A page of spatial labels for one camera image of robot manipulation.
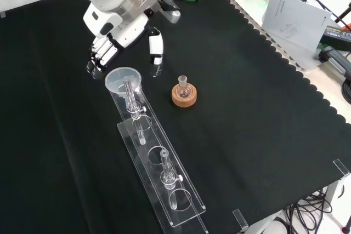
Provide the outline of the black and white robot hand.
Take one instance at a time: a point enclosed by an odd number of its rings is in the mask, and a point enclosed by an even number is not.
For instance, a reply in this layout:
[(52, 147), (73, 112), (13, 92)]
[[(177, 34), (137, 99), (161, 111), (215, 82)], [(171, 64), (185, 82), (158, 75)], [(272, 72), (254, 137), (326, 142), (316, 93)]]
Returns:
[(89, 48), (87, 72), (94, 79), (101, 79), (113, 58), (131, 47), (145, 33), (149, 36), (150, 62), (161, 65), (164, 57), (163, 37), (157, 28), (148, 24), (153, 14), (154, 11), (148, 8), (132, 21), (126, 21), (119, 14), (103, 12), (91, 3), (83, 16), (88, 29), (95, 35)]

